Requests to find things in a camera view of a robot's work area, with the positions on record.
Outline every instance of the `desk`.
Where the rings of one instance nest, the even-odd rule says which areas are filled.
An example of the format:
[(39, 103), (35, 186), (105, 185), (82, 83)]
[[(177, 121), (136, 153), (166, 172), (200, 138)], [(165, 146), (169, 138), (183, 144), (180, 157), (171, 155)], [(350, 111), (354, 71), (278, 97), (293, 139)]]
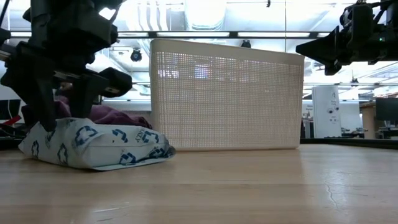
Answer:
[(179, 153), (88, 172), (0, 151), (0, 223), (396, 223), (398, 151)]

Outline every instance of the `wooden table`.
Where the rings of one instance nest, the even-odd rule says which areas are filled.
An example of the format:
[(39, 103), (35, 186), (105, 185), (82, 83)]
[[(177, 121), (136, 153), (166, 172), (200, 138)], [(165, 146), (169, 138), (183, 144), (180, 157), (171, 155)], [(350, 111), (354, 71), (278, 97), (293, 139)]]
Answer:
[(1, 224), (397, 223), (398, 151), (180, 153), (88, 172), (0, 152)]

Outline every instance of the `white plastic basket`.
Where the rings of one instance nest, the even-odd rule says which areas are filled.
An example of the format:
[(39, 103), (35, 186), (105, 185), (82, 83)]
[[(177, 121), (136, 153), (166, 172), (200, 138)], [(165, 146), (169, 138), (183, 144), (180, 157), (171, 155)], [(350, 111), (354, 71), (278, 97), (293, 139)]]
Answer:
[(154, 128), (178, 151), (296, 148), (304, 57), (153, 40)]

